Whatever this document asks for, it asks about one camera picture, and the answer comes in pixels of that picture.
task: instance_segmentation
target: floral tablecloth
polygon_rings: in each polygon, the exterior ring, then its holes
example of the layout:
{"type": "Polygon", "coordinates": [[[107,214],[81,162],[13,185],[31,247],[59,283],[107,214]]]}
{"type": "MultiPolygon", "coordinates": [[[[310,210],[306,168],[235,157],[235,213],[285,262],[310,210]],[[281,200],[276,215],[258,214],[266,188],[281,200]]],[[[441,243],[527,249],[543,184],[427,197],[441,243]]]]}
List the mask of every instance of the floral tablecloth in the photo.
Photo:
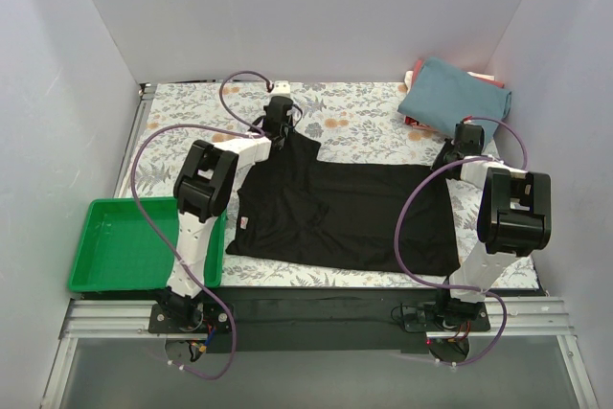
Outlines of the floral tablecloth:
{"type": "MultiPolygon", "coordinates": [[[[153,131],[178,123],[203,124],[244,131],[219,103],[218,83],[176,83],[157,87],[141,142],[153,131]]],[[[397,113],[406,93],[403,83],[292,83],[292,99],[304,110],[297,130],[322,143],[319,160],[338,163],[431,165],[443,137],[410,128],[397,113]]],[[[236,82],[225,88],[226,101],[245,120],[255,120],[267,104],[261,82],[236,82]]],[[[192,142],[225,141],[231,136],[198,129],[177,129],[155,139],[138,166],[140,196],[170,196],[192,142]]],[[[492,141],[486,153],[496,154],[492,141]]],[[[238,214],[235,181],[228,206],[226,246],[234,239],[238,214]]],[[[128,178],[122,196],[131,196],[128,178]]],[[[477,242],[475,231],[481,193],[460,181],[447,181],[456,224],[460,260],[477,242]]],[[[441,281],[438,277],[428,280],[441,281]]],[[[224,255],[223,285],[421,287],[403,274],[360,272],[224,255]]],[[[538,288],[531,258],[510,266],[495,284],[500,288],[538,288]]]]}

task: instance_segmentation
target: white wall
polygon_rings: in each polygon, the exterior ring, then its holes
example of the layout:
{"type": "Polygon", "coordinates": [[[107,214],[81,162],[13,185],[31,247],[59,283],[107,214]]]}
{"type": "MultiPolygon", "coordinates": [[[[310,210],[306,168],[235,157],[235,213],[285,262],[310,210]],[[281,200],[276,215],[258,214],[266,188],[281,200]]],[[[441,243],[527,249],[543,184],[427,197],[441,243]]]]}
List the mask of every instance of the white wall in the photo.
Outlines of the white wall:
{"type": "Polygon", "coordinates": [[[538,273],[564,297],[600,405],[613,407],[613,0],[524,0],[489,69],[513,90],[530,168],[552,176],[538,273]]]}
{"type": "Polygon", "coordinates": [[[91,0],[0,11],[0,407],[35,408],[85,211],[112,193],[138,87],[91,0]]]}
{"type": "Polygon", "coordinates": [[[135,79],[243,68],[400,80],[418,57],[483,68],[521,0],[94,0],[135,79]]]}

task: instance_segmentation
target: green plastic bin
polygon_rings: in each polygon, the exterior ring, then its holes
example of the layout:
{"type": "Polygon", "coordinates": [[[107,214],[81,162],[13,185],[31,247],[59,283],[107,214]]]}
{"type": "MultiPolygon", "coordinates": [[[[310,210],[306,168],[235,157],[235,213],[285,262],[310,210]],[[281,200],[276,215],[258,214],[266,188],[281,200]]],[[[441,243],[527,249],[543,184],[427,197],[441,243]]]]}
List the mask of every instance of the green plastic bin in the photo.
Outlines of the green plastic bin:
{"type": "MultiPolygon", "coordinates": [[[[176,243],[179,218],[172,197],[141,198],[162,232],[176,243]]],[[[216,222],[204,266],[208,287],[221,283],[226,213],[216,222]]],[[[174,255],[149,227],[132,198],[95,200],[89,207],[68,281],[75,292],[132,291],[166,286],[174,255]]]]}

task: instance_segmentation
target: black cloth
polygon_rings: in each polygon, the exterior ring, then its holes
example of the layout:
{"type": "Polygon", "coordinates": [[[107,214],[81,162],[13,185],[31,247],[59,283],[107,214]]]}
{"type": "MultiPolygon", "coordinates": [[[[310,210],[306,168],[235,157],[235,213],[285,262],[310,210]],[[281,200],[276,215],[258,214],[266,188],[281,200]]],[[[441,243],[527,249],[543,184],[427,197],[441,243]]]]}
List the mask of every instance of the black cloth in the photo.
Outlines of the black cloth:
{"type": "MultiPolygon", "coordinates": [[[[350,270],[399,272],[394,231],[402,205],[429,174],[420,165],[317,160],[320,143],[292,132],[238,191],[229,254],[350,270]]],[[[421,275],[460,267],[449,190],[438,177],[411,205],[400,254],[421,275]]]]}

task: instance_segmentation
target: teal cloth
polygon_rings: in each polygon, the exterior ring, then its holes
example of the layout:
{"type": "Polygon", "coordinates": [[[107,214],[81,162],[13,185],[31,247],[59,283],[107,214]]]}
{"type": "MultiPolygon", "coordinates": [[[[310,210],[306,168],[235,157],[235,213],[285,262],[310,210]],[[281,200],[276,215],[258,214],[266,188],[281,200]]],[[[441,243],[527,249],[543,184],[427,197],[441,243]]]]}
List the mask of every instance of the teal cloth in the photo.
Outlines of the teal cloth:
{"type": "MultiPolygon", "coordinates": [[[[427,59],[398,112],[453,137],[456,124],[468,115],[502,120],[511,109],[511,91],[475,79],[436,57],[427,59]]],[[[498,124],[475,120],[485,131],[486,145],[498,124]]]]}

